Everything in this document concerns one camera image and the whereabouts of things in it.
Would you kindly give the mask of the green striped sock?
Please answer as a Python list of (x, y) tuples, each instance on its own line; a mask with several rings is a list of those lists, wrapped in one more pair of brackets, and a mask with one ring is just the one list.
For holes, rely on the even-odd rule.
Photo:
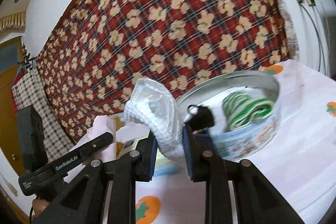
[(273, 113), (273, 106), (274, 102), (269, 98), (255, 98), (243, 91), (230, 93), (222, 101), (222, 109), (230, 131), (268, 118)]

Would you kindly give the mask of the white glove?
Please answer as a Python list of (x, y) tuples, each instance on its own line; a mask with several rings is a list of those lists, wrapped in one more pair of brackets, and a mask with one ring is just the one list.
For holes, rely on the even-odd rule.
[(100, 159), (102, 162), (109, 162), (116, 159), (117, 142), (116, 142), (116, 121), (107, 115), (97, 116), (94, 119), (92, 127), (87, 130), (87, 133), (70, 149), (70, 151), (80, 147), (81, 145), (92, 141), (94, 138), (110, 133), (113, 136), (112, 144), (101, 149), (93, 155), (94, 159)]

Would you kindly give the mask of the black fuzzy cloth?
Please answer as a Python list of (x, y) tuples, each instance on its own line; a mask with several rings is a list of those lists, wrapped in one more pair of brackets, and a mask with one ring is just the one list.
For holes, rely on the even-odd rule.
[(192, 131), (202, 131), (205, 128), (214, 127), (215, 118), (207, 106), (189, 105), (187, 112), (190, 117), (185, 121), (185, 125), (189, 126)]

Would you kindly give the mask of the round metal tin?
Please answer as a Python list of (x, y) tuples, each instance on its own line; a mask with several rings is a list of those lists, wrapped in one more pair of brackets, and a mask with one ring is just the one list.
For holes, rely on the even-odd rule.
[[(239, 130), (228, 129), (222, 101), (230, 93), (243, 91), (255, 98), (267, 97), (274, 102), (273, 113), (268, 118), (253, 122)], [(235, 161), (247, 157), (268, 143), (277, 132), (280, 122), (280, 84), (261, 71), (237, 71), (214, 77), (198, 84), (177, 99), (183, 121), (189, 119), (189, 105), (207, 106), (213, 113), (215, 125), (202, 131), (192, 131), (207, 150), (225, 160)]]

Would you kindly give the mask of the yellow tissue pack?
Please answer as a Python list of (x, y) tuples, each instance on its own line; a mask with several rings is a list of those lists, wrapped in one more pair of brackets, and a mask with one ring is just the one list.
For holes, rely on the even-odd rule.
[(174, 164), (160, 153), (157, 140), (151, 132), (148, 135), (126, 141), (117, 147), (119, 149), (117, 159), (126, 154), (130, 155), (132, 151), (139, 152), (140, 159), (135, 165), (138, 181), (148, 182), (154, 176), (174, 174), (183, 170), (182, 167)]

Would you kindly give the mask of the checkered hanging cloth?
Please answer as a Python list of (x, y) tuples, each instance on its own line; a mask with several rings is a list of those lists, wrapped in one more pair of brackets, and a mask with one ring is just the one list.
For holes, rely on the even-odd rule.
[(52, 109), (40, 74), (36, 68), (27, 72), (11, 88), (15, 104), (19, 110), (33, 106), (42, 119), (44, 146), (49, 161), (65, 155), (74, 146), (64, 132)]

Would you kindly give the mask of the red plaid bear blanket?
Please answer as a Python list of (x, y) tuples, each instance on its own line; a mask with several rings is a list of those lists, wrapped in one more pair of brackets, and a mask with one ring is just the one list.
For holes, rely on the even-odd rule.
[(178, 98), (215, 76), (288, 58), (277, 0), (72, 0), (37, 64), (76, 142), (96, 116), (122, 112), (140, 78)]

